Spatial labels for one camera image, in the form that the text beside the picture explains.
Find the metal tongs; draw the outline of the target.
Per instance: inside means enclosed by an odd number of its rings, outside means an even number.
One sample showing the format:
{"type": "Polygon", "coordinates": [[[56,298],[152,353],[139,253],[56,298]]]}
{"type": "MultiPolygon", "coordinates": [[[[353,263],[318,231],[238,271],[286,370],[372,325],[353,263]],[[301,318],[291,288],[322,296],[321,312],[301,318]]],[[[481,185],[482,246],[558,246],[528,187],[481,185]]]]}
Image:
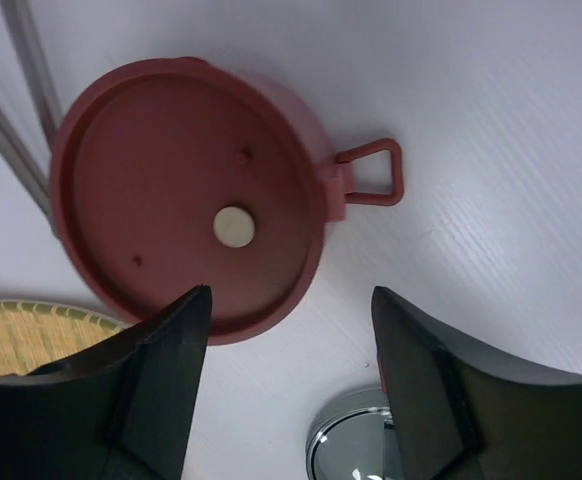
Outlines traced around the metal tongs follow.
{"type": "Polygon", "coordinates": [[[63,119],[30,1],[0,1],[0,157],[56,232],[51,147],[63,119]]]}

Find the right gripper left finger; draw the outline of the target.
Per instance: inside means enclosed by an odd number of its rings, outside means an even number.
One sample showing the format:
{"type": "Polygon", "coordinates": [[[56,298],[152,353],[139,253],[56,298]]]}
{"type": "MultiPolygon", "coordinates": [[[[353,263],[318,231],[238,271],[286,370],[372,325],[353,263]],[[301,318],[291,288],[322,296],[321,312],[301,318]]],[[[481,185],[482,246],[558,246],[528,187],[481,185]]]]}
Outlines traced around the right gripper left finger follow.
{"type": "Polygon", "coordinates": [[[179,479],[212,293],[31,373],[0,376],[0,479],[179,479]]]}

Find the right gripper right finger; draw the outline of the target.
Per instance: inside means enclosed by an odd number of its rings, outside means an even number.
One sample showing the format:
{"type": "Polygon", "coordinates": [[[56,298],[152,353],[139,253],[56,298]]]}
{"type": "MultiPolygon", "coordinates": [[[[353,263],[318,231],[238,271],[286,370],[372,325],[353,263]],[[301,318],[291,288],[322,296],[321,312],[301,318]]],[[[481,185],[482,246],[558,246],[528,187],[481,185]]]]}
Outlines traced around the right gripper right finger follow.
{"type": "Polygon", "coordinates": [[[406,479],[582,479],[582,375],[522,359],[373,291],[406,479]]]}

